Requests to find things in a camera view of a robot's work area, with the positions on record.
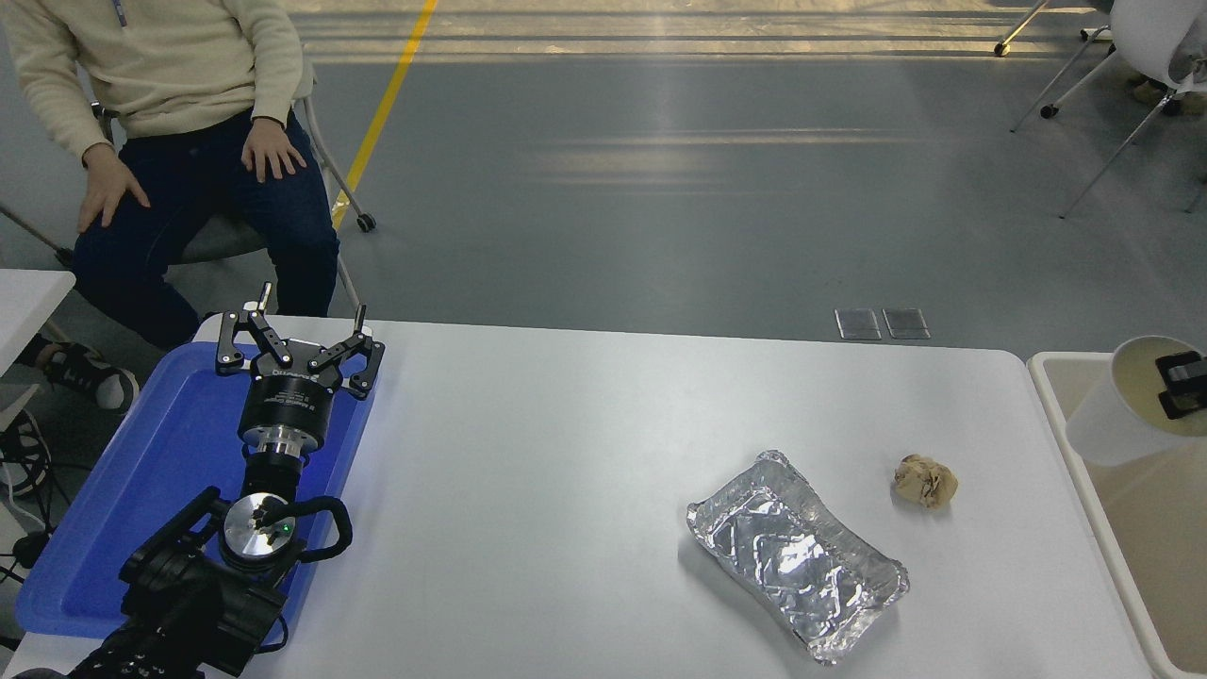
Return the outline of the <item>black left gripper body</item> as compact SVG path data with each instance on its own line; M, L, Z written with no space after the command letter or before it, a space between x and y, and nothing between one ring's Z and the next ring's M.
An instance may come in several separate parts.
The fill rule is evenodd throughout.
M322 351L322 345L290 339L286 353L292 356L292 364L288 367L276 364L268 352L255 357L250 370L253 381L237 428L243 439L252 439L255 431L276 426L302 431L311 439L327 438L342 375L333 365L319 373L310 371L309 362L317 359Z

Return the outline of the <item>person's left hand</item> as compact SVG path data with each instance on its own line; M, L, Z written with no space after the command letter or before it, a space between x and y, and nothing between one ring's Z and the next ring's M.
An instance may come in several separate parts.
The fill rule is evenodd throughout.
M247 172L253 172L258 185L307 169L302 152L288 141L288 130L279 121L268 117L253 117L251 121L240 160Z

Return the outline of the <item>person's right hand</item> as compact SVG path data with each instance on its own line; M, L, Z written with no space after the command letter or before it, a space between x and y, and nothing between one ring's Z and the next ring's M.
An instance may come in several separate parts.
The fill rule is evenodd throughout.
M94 144L83 152L81 162L86 169L87 185L84 197L78 206L76 224L77 235L91 232L100 224L107 228L126 197L133 197L142 209L150 209L151 201L142 189L138 177L119 160L113 146L107 142Z

